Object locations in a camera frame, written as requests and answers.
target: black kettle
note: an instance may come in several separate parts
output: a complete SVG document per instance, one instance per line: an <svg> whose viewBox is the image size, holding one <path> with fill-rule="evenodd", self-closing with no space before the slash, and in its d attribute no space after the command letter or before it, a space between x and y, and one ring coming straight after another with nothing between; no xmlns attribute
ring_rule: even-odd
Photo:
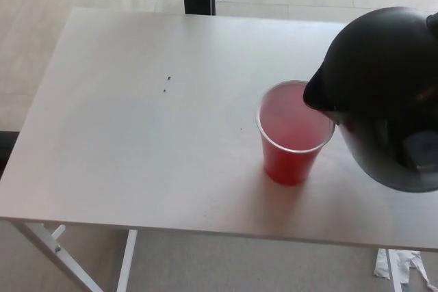
<svg viewBox="0 0 438 292"><path fill-rule="evenodd" d="M384 8L348 24L304 92L362 169L390 188L438 189L438 14Z"/></svg>

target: cup rim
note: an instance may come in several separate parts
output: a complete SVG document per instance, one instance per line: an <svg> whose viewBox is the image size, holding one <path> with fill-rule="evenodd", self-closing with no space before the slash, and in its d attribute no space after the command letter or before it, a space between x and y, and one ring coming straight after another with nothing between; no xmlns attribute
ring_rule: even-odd
<svg viewBox="0 0 438 292"><path fill-rule="evenodd" d="M308 149L308 150L294 150L294 149L292 149L292 148L286 148L286 147L284 147L284 146L282 146L282 145L277 144L276 142L274 142L272 139L269 138L269 136L266 134L266 132L264 131L263 127L261 126L261 121L260 121L260 111L261 111L261 107L262 107L262 105L263 105L263 100L265 99L266 95L267 95L269 92L271 92L271 91L273 91L273 90L275 90L275 89L277 89L277 88L279 88L279 87L282 87L282 86L284 86L284 85L289 85L289 84L307 85L307 82L308 82L308 81L303 81L303 80L287 80L287 81L280 82L280 83L278 83L278 84L276 84L276 85L273 85L271 88L269 88L268 90L266 90L266 91L263 93L263 96L261 97L261 100L260 100L260 102L259 102L259 106L256 108L256 111L255 111L255 122L257 123L257 127L259 128L260 133L261 133L261 134L263 135L263 137L266 138L266 139L267 139L267 140L268 140L273 146L275 146L275 147L277 147L277 148L280 148L281 150L284 150L285 152L289 152L289 153L300 153L300 154L305 154L305 153L311 153L311 152L314 152L315 150L318 150L318 149L320 149L321 147L323 147L325 144L327 144L327 143L331 140L331 138L332 138L332 136L333 136L333 134L334 134L334 132L335 132L335 127L336 127L336 126L335 126L335 123L334 123L332 120L330 120L329 118L327 118L328 123L330 124L330 126L329 126L330 131L329 131L329 133L328 133L327 138L326 138L321 144L317 145L316 147L310 148L310 149Z"/></svg>

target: metal table frame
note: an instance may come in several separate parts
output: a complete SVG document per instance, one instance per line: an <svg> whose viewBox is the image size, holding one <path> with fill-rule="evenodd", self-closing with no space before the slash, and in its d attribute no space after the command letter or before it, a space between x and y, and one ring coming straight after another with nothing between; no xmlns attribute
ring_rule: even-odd
<svg viewBox="0 0 438 292"><path fill-rule="evenodd" d="M82 291L103 292L103 289L87 274L81 265L58 243L57 238L64 232L64 225L59 226L53 233L50 233L43 224L23 222L12 222L12 224ZM113 292L125 292L127 290L136 238L137 230L129 230L120 275L114 281L111 290ZM397 270L396 251L386 249L386 255L394 291L402 292L400 274Z"/></svg>

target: table top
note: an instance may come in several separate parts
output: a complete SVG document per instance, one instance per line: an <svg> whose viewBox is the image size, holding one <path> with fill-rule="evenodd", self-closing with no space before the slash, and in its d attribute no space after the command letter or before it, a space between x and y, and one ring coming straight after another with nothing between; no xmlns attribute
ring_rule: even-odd
<svg viewBox="0 0 438 292"><path fill-rule="evenodd" d="M0 217L437 249L438 192L378 184L338 131L302 185L263 172L259 99L310 79L342 27L73 10L0 181Z"/></svg>

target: plastic cup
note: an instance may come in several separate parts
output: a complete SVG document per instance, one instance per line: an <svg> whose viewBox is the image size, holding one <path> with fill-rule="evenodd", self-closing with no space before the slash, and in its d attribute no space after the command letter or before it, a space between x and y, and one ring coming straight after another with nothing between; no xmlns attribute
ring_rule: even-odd
<svg viewBox="0 0 438 292"><path fill-rule="evenodd" d="M293 186L305 181L335 124L302 99L307 82L285 81L269 89L256 113L263 166L272 180Z"/></svg>

